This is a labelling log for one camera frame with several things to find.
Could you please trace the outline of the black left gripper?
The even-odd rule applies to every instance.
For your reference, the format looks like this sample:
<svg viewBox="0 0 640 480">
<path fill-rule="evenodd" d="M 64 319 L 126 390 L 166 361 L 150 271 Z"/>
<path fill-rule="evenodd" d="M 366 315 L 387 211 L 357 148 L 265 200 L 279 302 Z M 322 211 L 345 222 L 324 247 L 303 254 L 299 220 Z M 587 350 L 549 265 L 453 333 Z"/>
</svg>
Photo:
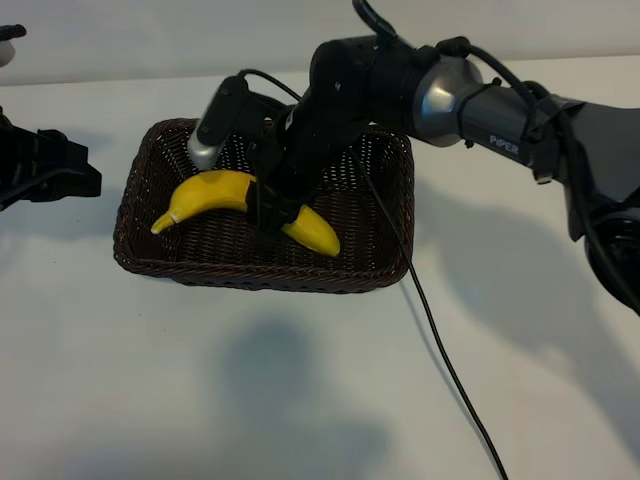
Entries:
<svg viewBox="0 0 640 480">
<path fill-rule="evenodd" d="M 86 146 L 54 129 L 35 134 L 19 127 L 1 128 L 2 210 L 20 200 L 93 198 L 101 192 L 102 175 L 88 164 Z"/>
</svg>

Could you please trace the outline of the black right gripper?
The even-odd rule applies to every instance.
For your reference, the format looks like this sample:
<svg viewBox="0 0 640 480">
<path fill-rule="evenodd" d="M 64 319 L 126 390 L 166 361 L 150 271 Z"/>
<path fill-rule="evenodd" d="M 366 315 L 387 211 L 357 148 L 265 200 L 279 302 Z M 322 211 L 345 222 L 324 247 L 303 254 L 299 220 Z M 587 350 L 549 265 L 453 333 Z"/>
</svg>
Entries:
<svg viewBox="0 0 640 480">
<path fill-rule="evenodd" d="M 288 107 L 254 156 L 256 180 L 247 190 L 247 221 L 256 243 L 272 249 L 293 223 L 333 160 L 366 130 L 370 120 L 346 106 L 303 99 Z"/>
</svg>

